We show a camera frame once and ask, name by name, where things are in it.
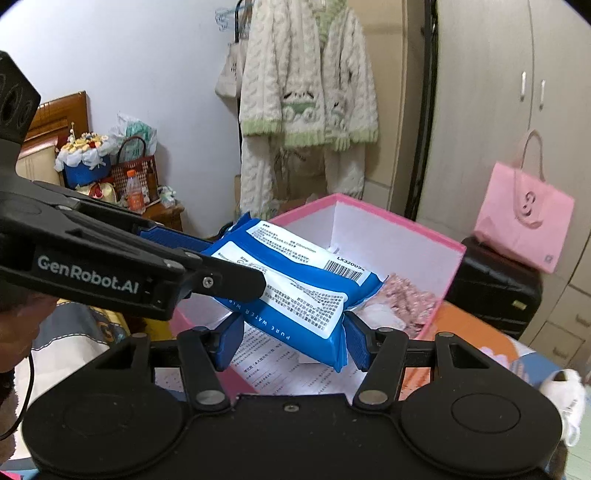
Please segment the cabinet handle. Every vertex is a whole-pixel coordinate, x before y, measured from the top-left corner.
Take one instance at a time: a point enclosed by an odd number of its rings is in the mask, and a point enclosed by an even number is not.
[[[542,110],[542,108],[544,108],[544,94],[546,92],[546,81],[542,80],[542,83],[540,84],[540,110]]]
[[[579,315],[577,315],[574,318],[574,321],[577,323],[580,323],[581,325],[583,325],[585,328],[589,328],[591,327],[591,322],[588,320],[585,320],[584,318],[580,317]]]
[[[519,100],[523,102],[525,100],[525,85],[527,84],[527,72],[521,74],[521,91],[519,93]]]
[[[552,353],[555,354],[557,357],[562,358],[563,360],[566,360],[569,357],[566,353],[562,353],[556,347],[553,348]]]

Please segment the green collar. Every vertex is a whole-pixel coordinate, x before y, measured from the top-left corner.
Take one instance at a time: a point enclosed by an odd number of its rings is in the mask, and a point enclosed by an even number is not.
[[[315,10],[311,0],[306,0],[306,3],[312,10],[312,14],[316,19],[318,25],[318,36],[320,40],[320,49],[324,48],[329,37],[330,26],[336,16],[347,7],[347,0],[326,0],[325,10]]]

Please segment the nightstand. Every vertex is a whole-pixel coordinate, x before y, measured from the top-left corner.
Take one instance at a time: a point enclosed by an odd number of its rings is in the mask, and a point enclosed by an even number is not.
[[[162,203],[156,203],[146,208],[142,217],[154,222],[162,223],[165,227],[173,230],[183,231],[183,224],[181,222],[181,213],[184,212],[182,203],[177,202],[174,207],[164,208]]]

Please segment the floor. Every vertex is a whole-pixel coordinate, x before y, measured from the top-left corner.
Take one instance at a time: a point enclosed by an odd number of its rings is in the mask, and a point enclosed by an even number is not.
[[[587,387],[587,408],[581,424],[581,439],[569,450],[566,477],[569,480],[591,480],[591,387]]]

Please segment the white wall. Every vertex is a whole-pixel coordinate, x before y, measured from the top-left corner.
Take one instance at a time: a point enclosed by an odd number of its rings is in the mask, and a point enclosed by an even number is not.
[[[213,91],[233,39],[215,9],[232,2],[21,0],[0,20],[0,50],[42,101],[86,90],[97,132],[119,111],[156,127],[160,182],[185,205],[185,230],[209,236],[232,219],[240,170],[235,104]]]

